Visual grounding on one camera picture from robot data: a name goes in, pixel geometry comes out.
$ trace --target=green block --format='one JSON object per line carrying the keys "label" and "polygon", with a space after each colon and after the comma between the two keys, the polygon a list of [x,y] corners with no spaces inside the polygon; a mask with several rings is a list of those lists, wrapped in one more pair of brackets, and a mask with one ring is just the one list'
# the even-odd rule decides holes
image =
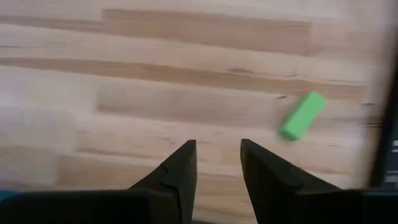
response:
{"label": "green block", "polygon": [[315,92],[308,93],[280,127],[280,135],[291,141],[300,139],[325,105],[323,96]]}

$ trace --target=dark object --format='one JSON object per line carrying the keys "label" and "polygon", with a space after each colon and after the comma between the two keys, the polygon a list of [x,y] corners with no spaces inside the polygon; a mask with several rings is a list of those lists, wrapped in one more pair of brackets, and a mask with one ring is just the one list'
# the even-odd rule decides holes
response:
{"label": "dark object", "polygon": [[0,223],[191,223],[196,184],[189,140],[128,190],[18,194],[0,203]]}
{"label": "dark object", "polygon": [[397,221],[396,191],[341,190],[248,139],[241,163],[258,223]]}
{"label": "dark object", "polygon": [[370,179],[380,189],[398,189],[398,68],[390,89]]}
{"label": "dark object", "polygon": [[[397,221],[396,191],[341,190],[248,139],[241,163],[258,223]],[[128,190],[11,196],[0,223],[191,223],[196,181],[191,140]]]}

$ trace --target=wood grain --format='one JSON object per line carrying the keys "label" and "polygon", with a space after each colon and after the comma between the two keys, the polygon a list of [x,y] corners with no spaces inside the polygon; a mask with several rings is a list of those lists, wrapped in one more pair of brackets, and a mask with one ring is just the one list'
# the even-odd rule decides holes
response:
{"label": "wood grain", "polygon": [[[0,0],[0,187],[120,189],[197,140],[194,218],[255,223],[239,141],[364,187],[394,0]],[[277,129],[308,91],[303,139]]]}

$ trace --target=wooden table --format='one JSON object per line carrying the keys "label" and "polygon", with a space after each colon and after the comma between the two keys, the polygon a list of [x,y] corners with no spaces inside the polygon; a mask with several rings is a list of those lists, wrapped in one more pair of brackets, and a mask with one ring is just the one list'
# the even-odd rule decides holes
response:
{"label": "wooden table", "polygon": [[[393,0],[0,0],[0,185],[118,189],[198,143],[194,217],[255,223],[249,138],[365,185],[395,46]],[[308,134],[277,134],[308,91]]]}

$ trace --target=blue object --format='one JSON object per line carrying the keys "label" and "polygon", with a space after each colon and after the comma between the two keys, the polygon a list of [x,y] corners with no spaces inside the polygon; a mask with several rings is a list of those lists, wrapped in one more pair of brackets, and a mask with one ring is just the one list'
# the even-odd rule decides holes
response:
{"label": "blue object", "polygon": [[18,194],[17,192],[12,192],[9,190],[0,190],[0,202],[6,198],[12,197]]}

